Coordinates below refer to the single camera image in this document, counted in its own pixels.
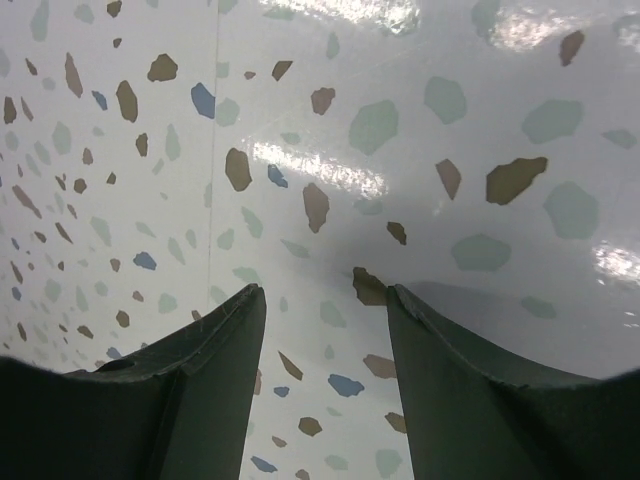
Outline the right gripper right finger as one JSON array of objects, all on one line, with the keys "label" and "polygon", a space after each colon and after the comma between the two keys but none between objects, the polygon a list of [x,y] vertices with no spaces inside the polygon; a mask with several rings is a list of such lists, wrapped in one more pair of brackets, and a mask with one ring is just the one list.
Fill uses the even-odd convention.
[{"label": "right gripper right finger", "polygon": [[514,354],[401,285],[387,291],[418,479],[635,479],[639,374],[603,380]]}]

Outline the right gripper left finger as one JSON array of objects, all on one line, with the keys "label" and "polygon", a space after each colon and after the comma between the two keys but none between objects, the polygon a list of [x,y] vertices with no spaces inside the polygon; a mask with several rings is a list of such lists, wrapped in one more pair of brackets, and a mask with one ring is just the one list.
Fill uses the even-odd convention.
[{"label": "right gripper left finger", "polygon": [[266,323],[250,284],[95,371],[1,361],[5,479],[235,479]]}]

